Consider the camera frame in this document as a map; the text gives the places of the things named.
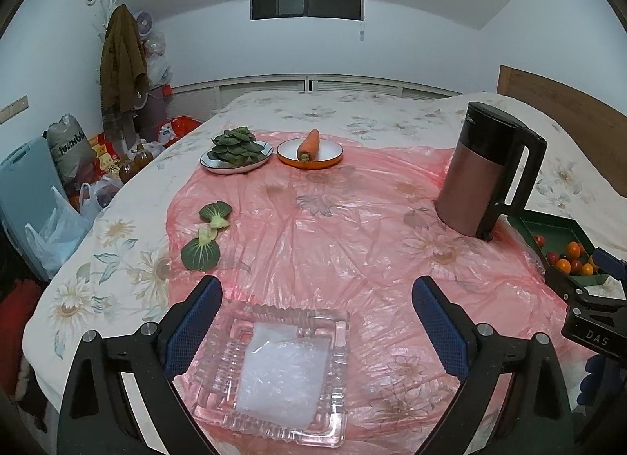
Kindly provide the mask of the orange mandarin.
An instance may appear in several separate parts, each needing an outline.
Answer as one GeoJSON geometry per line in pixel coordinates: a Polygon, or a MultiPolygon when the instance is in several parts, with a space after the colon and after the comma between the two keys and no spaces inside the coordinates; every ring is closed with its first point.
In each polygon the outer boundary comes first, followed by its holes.
{"type": "Polygon", "coordinates": [[[600,266],[598,266],[598,265],[594,262],[594,260],[593,260],[593,257],[592,257],[592,256],[589,256],[589,257],[588,257],[587,264],[589,264],[589,265],[592,267],[592,269],[593,269],[593,271],[594,271],[594,272],[598,272],[598,271],[600,270],[600,266]]]}
{"type": "Polygon", "coordinates": [[[564,275],[570,275],[571,270],[572,270],[572,265],[569,260],[559,259],[555,264],[555,268],[560,270],[564,275]]]}
{"type": "Polygon", "coordinates": [[[581,245],[578,242],[569,242],[565,254],[570,261],[578,260],[581,256],[581,245]]]}
{"type": "Polygon", "coordinates": [[[581,275],[592,276],[594,274],[594,268],[590,263],[585,263],[581,267],[581,275]]]}

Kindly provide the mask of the dark red apple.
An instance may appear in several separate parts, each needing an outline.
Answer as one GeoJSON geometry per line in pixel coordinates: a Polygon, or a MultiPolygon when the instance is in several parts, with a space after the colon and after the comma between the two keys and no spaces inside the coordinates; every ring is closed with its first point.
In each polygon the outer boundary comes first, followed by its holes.
{"type": "Polygon", "coordinates": [[[582,264],[580,260],[573,260],[571,262],[571,274],[578,276],[581,274],[581,271],[582,271],[582,264]]]}

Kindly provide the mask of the green tray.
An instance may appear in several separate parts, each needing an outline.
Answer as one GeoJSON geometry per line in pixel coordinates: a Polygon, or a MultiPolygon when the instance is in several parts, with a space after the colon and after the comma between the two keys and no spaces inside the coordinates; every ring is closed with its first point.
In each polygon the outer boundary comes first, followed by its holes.
{"type": "MultiPolygon", "coordinates": [[[[524,241],[538,257],[544,268],[544,274],[546,269],[555,267],[555,265],[551,266],[548,264],[545,257],[546,253],[555,252],[559,257],[566,256],[565,250],[569,242],[578,242],[581,245],[581,256],[578,260],[580,260],[582,265],[587,263],[588,257],[592,256],[595,250],[588,234],[585,233],[585,230],[582,229],[576,220],[525,210],[518,215],[509,215],[508,221],[520,233],[524,241]],[[543,248],[536,244],[533,239],[535,235],[545,237],[543,248]]],[[[580,274],[578,276],[570,275],[570,277],[577,285],[583,288],[604,285],[609,278],[601,269],[598,272],[594,272],[592,276],[580,274]]]]}

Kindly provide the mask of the wooden headboard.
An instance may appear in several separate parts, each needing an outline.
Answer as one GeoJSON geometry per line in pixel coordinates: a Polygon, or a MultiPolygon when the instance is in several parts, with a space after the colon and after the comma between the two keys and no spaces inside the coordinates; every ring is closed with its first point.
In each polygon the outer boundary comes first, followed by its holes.
{"type": "Polygon", "coordinates": [[[558,123],[614,190],[626,194],[626,116],[569,85],[500,66],[496,92],[536,108],[558,123]]]}

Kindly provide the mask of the black and bronze kettle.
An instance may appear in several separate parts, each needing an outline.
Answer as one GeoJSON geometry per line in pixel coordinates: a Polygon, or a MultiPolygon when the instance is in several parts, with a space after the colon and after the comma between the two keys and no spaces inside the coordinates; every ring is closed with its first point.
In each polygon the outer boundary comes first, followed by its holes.
{"type": "Polygon", "coordinates": [[[470,102],[435,201],[440,220],[488,241],[500,216],[524,210],[546,150],[543,136],[513,115],[470,102]]]}

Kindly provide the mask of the clear glass ashtray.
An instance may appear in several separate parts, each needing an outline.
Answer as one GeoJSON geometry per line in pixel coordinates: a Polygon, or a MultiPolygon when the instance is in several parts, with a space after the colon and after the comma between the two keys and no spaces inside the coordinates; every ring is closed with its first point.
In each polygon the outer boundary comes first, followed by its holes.
{"type": "Polygon", "coordinates": [[[341,446],[350,316],[225,302],[186,374],[198,422],[312,448],[341,446]]]}

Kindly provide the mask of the white plastic bag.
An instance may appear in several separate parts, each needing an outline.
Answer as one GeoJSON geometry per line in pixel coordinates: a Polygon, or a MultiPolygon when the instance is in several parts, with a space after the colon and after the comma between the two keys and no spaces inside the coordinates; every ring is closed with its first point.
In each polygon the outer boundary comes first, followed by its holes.
{"type": "Polygon", "coordinates": [[[50,192],[54,207],[42,228],[36,231],[31,224],[24,226],[25,240],[47,280],[54,278],[91,230],[91,223],[72,208],[56,187],[50,187],[50,192]]]}

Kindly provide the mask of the pink plastic sheet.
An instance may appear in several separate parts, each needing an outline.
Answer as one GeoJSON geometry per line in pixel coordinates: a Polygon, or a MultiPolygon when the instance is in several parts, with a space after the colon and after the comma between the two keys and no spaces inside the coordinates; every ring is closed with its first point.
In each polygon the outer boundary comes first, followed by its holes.
{"type": "Polygon", "coordinates": [[[446,150],[349,141],[330,169],[276,160],[246,175],[196,169],[168,206],[172,301],[200,280],[181,252],[202,208],[223,201],[232,212],[217,238],[214,275],[227,299],[349,314],[345,454],[412,453],[457,389],[411,305],[412,283],[424,275],[504,335],[547,333],[567,387],[581,378],[585,351],[562,337],[562,304],[518,232],[502,221],[486,242],[437,217],[450,158],[446,150]]]}

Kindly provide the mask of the blue plastic board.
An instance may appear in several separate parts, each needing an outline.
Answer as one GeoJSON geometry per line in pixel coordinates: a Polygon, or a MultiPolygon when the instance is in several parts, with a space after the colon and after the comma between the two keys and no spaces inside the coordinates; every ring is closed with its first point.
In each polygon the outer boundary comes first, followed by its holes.
{"type": "Polygon", "coordinates": [[[39,231],[46,223],[56,206],[52,187],[66,198],[48,143],[41,136],[15,149],[1,163],[1,224],[32,267],[38,260],[25,238],[25,225],[39,231]]]}

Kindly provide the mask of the red yellow snack box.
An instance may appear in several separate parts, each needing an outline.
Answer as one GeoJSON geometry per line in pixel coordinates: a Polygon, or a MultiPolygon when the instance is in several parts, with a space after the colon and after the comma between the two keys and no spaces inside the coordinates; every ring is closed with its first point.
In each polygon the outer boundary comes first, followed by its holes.
{"type": "Polygon", "coordinates": [[[102,132],[92,136],[89,139],[89,145],[96,154],[94,165],[98,174],[100,176],[117,176],[121,159],[112,143],[105,138],[105,134],[102,132]]]}

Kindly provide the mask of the grey printed bag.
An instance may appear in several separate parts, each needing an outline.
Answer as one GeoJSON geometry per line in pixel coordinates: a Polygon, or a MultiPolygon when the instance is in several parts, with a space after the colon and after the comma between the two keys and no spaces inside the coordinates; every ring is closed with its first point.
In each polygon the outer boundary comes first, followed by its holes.
{"type": "Polygon", "coordinates": [[[49,126],[46,141],[63,185],[76,183],[94,166],[96,153],[71,113],[49,126]]]}

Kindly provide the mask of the floral bed quilt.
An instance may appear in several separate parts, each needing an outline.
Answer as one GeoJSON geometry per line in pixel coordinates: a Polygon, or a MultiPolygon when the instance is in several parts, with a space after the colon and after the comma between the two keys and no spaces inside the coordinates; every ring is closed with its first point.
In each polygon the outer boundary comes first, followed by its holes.
{"type": "MultiPolygon", "coordinates": [[[[375,149],[446,150],[452,157],[469,101],[465,95],[411,100],[367,92],[268,91],[231,102],[117,194],[43,293],[25,328],[24,355],[51,405],[62,404],[72,359],[85,332],[95,330],[104,337],[131,334],[146,322],[162,319],[176,303],[169,293],[167,209],[192,173],[203,169],[200,158],[214,146],[214,136],[247,126],[257,141],[274,147],[266,164],[279,161],[279,144],[306,138],[313,129],[343,149],[352,141],[375,149]]],[[[225,454],[345,454],[343,443],[336,449],[312,448],[201,425],[225,454]]]]}

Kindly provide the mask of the white plate black rim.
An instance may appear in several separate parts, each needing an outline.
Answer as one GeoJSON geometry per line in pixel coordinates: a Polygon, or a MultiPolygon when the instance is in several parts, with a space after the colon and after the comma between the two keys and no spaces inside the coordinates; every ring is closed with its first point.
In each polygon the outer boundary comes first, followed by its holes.
{"type": "Polygon", "coordinates": [[[255,141],[261,146],[261,151],[257,158],[244,158],[235,160],[234,163],[212,158],[212,152],[206,151],[200,158],[200,165],[203,169],[214,175],[234,175],[250,173],[254,169],[266,164],[274,153],[274,147],[268,142],[255,141]]]}

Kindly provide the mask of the orange oval dish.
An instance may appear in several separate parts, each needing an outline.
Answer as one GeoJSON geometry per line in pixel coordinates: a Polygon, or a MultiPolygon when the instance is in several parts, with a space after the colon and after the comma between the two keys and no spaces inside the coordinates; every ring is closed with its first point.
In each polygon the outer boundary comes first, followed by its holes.
{"type": "Polygon", "coordinates": [[[279,161],[296,169],[319,170],[338,164],[344,149],[339,143],[323,138],[295,138],[279,144],[276,153],[279,161]]]}

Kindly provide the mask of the carrot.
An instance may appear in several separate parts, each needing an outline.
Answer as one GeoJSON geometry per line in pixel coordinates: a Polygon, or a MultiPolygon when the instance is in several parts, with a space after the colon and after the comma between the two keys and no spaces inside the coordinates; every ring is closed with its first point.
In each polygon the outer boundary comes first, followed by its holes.
{"type": "Polygon", "coordinates": [[[301,163],[315,161],[320,148],[320,133],[318,129],[313,129],[297,148],[297,160],[301,163]]]}

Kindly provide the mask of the pile of bok choy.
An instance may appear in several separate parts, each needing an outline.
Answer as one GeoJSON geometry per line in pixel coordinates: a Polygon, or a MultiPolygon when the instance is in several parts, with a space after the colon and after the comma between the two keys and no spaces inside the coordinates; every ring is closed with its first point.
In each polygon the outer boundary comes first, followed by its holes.
{"type": "Polygon", "coordinates": [[[256,136],[247,126],[226,129],[212,138],[212,158],[234,163],[244,158],[257,158],[261,146],[255,144],[256,136]]]}

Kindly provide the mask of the olive green jacket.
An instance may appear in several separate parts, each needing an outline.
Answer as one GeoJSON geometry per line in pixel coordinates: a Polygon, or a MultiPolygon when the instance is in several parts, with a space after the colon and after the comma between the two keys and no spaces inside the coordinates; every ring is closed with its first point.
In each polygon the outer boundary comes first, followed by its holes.
{"type": "Polygon", "coordinates": [[[146,51],[137,22],[124,4],[107,22],[100,63],[101,109],[104,121],[134,109],[138,93],[148,90],[146,51]]]}

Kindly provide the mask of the small white fan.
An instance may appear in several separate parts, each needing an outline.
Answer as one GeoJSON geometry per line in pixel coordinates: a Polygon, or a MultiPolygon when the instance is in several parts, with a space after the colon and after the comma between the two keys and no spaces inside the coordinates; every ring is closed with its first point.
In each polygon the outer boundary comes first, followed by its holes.
{"type": "Polygon", "coordinates": [[[142,40],[148,39],[154,26],[152,13],[148,10],[140,10],[134,14],[134,19],[137,24],[139,37],[142,38],[142,40]]]}

